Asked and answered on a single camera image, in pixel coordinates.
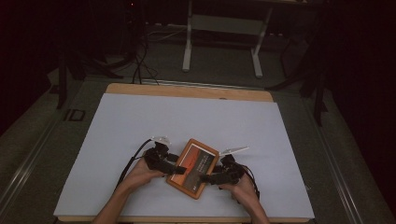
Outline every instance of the person's right hand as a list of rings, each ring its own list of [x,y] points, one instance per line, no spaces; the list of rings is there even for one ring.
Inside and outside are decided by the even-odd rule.
[[[243,175],[236,185],[222,184],[221,189],[227,189],[233,197],[240,202],[250,214],[251,221],[254,224],[269,224],[270,221],[265,214],[259,198],[254,191],[253,183],[247,175]]]
[[[251,183],[247,175],[243,175],[236,185],[222,184],[219,187],[229,190],[233,197],[244,206],[253,202],[260,203],[254,191],[253,183]]]

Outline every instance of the wooden table edge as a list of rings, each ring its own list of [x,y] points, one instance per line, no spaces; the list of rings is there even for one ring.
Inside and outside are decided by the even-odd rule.
[[[94,217],[89,216],[58,216],[63,222],[86,221],[91,222]],[[304,223],[307,217],[270,217],[271,223]],[[250,217],[120,217],[118,222],[147,222],[147,223],[249,223]]]
[[[124,83],[111,83],[107,86],[106,93],[174,96],[206,99],[243,100],[273,102],[274,99],[268,91],[231,90],[208,87],[182,87],[182,86],[154,86],[135,85]]]

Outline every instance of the black cable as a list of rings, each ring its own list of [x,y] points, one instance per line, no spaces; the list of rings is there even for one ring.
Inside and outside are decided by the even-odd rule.
[[[137,72],[139,72],[140,84],[142,84],[142,80],[141,80],[141,76],[140,76],[140,65],[141,65],[142,62],[145,60],[146,55],[147,55],[147,53],[148,53],[148,50],[147,50],[147,48],[146,48],[146,46],[145,46],[144,44],[142,44],[142,43],[140,43],[140,44],[141,44],[141,45],[143,46],[143,48],[145,49],[145,53],[144,53],[143,57],[141,58],[140,62],[139,62],[139,60],[138,60],[137,57],[136,57],[137,67],[136,67],[136,69],[134,70],[134,75],[133,75],[133,77],[132,77],[132,84],[134,84],[134,79],[135,79],[135,77],[136,77]]]
[[[143,145],[136,151],[136,153],[129,160],[128,164],[125,166],[124,170],[122,171],[122,173],[120,175],[119,182],[117,182],[116,188],[119,186],[119,184],[122,182],[122,180],[126,176],[126,173],[128,172],[129,167],[131,167],[132,163],[136,160],[136,156],[139,154],[139,152],[142,150],[142,148],[150,141],[151,141],[151,139],[149,139],[145,143],[143,143]]]

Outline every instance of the person's left hand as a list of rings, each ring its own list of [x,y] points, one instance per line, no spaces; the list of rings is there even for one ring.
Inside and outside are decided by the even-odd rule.
[[[164,176],[163,172],[157,170],[150,170],[144,158],[140,159],[134,166],[132,171],[125,176],[121,185],[128,188],[130,193],[139,187],[147,184],[154,177]]]

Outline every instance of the metal frame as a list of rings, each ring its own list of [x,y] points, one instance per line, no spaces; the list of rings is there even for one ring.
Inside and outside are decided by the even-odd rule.
[[[262,40],[268,27],[273,8],[267,10],[264,21],[242,20],[225,17],[213,17],[205,15],[192,14],[192,0],[189,0],[189,15],[187,18],[187,43],[184,51],[183,72],[190,71],[191,64],[191,32],[192,29],[207,30],[244,35],[257,35],[258,41],[256,46],[251,49],[251,58],[254,66],[256,77],[262,77],[262,67],[259,59],[259,51],[262,47]]]

